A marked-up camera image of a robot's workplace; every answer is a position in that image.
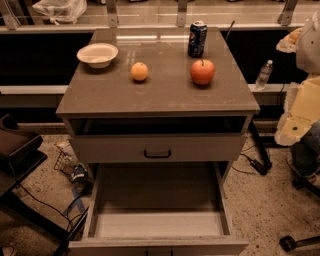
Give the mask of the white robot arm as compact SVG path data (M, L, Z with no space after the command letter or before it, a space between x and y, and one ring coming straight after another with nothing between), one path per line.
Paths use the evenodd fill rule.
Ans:
M320 11L316 10L302 28L281 39L276 49L295 53L296 66L308 74L300 84L289 85L274 136L277 144L291 146L320 119Z

